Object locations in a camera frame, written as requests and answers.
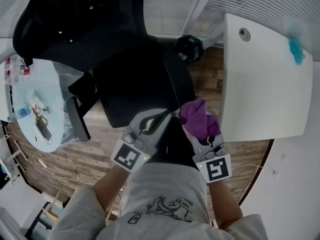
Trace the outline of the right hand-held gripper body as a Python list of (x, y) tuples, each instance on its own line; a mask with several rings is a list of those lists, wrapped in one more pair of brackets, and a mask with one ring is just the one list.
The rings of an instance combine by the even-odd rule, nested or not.
[(231, 155), (226, 152), (225, 144), (216, 147), (204, 145), (203, 155), (194, 155), (192, 160), (207, 184), (232, 176)]

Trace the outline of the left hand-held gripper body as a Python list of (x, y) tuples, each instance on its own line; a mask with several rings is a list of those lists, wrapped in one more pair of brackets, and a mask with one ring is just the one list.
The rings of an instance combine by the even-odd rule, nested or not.
[(116, 142), (111, 160), (128, 172), (134, 172), (156, 152), (158, 133), (148, 134), (146, 130), (126, 127)]

